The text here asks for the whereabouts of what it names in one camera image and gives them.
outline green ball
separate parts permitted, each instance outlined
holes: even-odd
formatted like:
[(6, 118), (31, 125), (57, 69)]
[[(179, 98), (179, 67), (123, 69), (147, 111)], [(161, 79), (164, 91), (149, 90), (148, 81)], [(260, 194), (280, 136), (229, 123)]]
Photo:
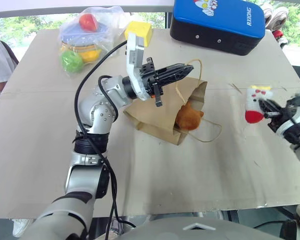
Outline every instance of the green ball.
[(69, 73), (78, 73), (84, 67), (82, 57), (71, 50), (66, 50), (61, 54), (61, 63), (63, 69)]

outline brown paper bag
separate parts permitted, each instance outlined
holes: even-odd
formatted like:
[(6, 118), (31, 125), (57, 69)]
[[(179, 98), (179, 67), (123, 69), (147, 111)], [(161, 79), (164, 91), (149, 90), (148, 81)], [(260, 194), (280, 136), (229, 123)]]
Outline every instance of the brown paper bag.
[[(202, 81), (198, 86), (198, 79), (185, 77), (178, 82), (178, 89), (185, 101), (190, 101), (193, 109), (200, 111), (205, 103), (207, 82)], [(125, 115), (132, 121), (137, 130), (155, 136), (175, 145), (179, 145), (187, 133), (175, 126), (175, 120), (183, 100), (176, 92), (176, 85), (163, 87), (161, 96), (163, 106), (156, 107), (155, 100), (135, 100), (124, 110)]]

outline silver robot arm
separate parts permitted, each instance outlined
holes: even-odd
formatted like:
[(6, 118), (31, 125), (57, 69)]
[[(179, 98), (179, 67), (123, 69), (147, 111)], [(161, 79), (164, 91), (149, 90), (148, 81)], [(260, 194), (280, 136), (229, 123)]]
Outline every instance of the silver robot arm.
[[(146, 64), (142, 64), (143, 55), (143, 39), (129, 34), (126, 51), (128, 76), (102, 76), (95, 91), (79, 104), (80, 119), (89, 139), (105, 158), (109, 133), (118, 109), (130, 104), (133, 99), (140, 98), (144, 101), (152, 96), (155, 97), (155, 104), (161, 106), (162, 87), (183, 79), (193, 69), (191, 65), (178, 63), (155, 70), (151, 58), (147, 59)], [(65, 195), (54, 200), (21, 239), (86, 239), (95, 201), (106, 195), (109, 178), (110, 171), (102, 157), (77, 127)]]
[[(259, 100), (260, 108), (266, 118), (271, 119), (268, 126), (281, 138), (291, 143), (291, 149), (300, 161), (300, 93), (286, 102), (285, 107), (272, 100)], [(300, 205), (296, 209), (296, 222), (300, 227)]]

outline stuffed toy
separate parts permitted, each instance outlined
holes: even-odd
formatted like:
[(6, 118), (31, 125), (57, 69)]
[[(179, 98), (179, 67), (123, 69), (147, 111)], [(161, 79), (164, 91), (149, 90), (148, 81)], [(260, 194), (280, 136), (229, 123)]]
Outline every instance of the stuffed toy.
[(271, 87), (251, 86), (246, 90), (245, 120), (249, 124), (256, 124), (264, 119), (264, 113), (259, 106), (259, 99), (271, 99)]
[(202, 111), (196, 111), (191, 107), (190, 102), (187, 102), (181, 107), (176, 115), (175, 123), (181, 130), (190, 131), (199, 127), (201, 118), (204, 116)]

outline beige tabletop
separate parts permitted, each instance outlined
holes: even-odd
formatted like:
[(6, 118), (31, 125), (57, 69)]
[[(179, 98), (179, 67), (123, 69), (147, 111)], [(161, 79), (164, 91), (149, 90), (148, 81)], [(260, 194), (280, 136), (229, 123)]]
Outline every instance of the beige tabletop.
[[(84, 72), (69, 78), (62, 70), (57, 30), (43, 30), (31, 43), (0, 96), (0, 218), (35, 218), (64, 194), (76, 120), (73, 102)], [(89, 79), (126, 76), (124, 48)], [(203, 111), (223, 127), (220, 137), (201, 143), (187, 136), (179, 145), (134, 129), (119, 112), (108, 144), (117, 176), (119, 214), (139, 215), (262, 208), (300, 203), (300, 162), (267, 120), (244, 119), (245, 89), (271, 85), (280, 104), (300, 90), (300, 79), (270, 32), (247, 56), (236, 56), (173, 40), (155, 29), (144, 57), (157, 69), (191, 59), (203, 62), (208, 81)], [(199, 75), (199, 65), (191, 77)], [(218, 133), (204, 123), (195, 134)], [(111, 194), (95, 203), (105, 217)]]

